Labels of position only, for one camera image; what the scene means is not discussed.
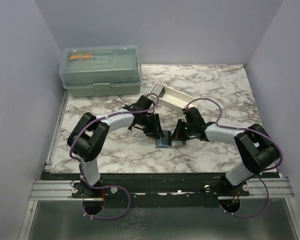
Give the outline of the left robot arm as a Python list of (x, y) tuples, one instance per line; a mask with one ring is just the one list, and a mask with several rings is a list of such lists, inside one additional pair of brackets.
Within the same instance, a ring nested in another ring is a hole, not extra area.
[(72, 188), (77, 193), (82, 190), (91, 198), (97, 197), (101, 187), (101, 174), (97, 157), (102, 151), (109, 133), (116, 130), (133, 128), (141, 130), (152, 139), (164, 137), (160, 117), (155, 113), (159, 97), (154, 93), (141, 95), (137, 102), (125, 105), (119, 110), (104, 115), (86, 112), (82, 115), (67, 139), (70, 158), (78, 161), (80, 183)]

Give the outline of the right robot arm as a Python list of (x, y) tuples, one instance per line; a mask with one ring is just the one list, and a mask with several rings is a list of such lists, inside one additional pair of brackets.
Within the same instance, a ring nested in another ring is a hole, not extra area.
[(235, 128), (217, 122), (205, 122), (195, 107), (183, 109), (182, 112), (185, 121), (177, 121), (171, 140), (185, 142), (198, 139), (237, 147), (241, 162), (223, 175), (217, 184), (219, 191), (226, 196), (233, 195), (239, 184), (265, 171), (276, 160), (282, 159), (282, 151), (260, 124)]

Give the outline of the beige card holder wallet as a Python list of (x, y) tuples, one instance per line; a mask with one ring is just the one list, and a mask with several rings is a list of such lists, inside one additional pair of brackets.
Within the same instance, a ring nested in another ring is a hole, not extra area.
[(171, 131), (170, 130), (163, 130), (164, 137), (160, 137), (156, 140), (156, 148), (159, 149), (174, 149), (174, 148), (181, 148), (186, 146), (185, 141), (180, 140), (172, 140), (171, 139)]

